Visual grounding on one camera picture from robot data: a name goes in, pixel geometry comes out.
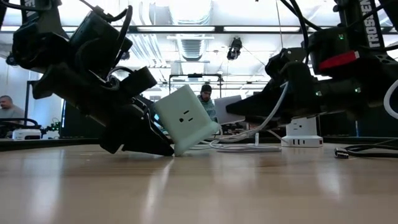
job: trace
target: desk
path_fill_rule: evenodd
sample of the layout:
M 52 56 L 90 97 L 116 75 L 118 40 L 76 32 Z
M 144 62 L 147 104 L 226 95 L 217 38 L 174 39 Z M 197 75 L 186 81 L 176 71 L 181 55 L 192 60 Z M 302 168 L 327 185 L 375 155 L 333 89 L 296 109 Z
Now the desk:
M 0 153 L 0 223 L 397 223 L 398 160 L 324 149 Z

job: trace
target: person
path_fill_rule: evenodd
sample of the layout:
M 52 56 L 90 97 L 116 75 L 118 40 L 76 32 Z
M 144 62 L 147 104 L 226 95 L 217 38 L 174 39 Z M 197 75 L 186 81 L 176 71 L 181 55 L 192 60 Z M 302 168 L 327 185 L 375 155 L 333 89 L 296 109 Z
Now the person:
M 203 85 L 200 90 L 200 95 L 198 95 L 198 99 L 205 108 L 211 120 L 217 122 L 216 107 L 211 100 L 211 91 L 212 89 L 210 85 Z
M 0 118 L 23 118 L 24 111 L 12 102 L 10 96 L 0 96 Z

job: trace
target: air duct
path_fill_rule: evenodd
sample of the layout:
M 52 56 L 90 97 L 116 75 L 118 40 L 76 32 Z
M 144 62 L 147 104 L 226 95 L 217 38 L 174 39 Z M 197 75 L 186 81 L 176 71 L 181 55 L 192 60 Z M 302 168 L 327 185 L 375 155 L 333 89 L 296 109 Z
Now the air duct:
M 170 3 L 170 16 L 173 25 L 210 25 L 212 0 L 179 1 Z M 204 34 L 178 34 L 177 46 L 186 61 L 198 61 L 205 53 L 207 40 L 192 40 L 192 37 L 204 37 Z

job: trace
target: outlet socket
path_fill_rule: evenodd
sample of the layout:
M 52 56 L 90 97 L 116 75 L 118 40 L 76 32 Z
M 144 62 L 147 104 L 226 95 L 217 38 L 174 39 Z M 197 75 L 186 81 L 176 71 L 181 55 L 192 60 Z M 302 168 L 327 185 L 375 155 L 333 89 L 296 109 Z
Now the outlet socket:
M 182 155 L 221 128 L 210 119 L 189 85 L 160 99 L 155 103 L 155 110 L 175 144 L 176 156 Z

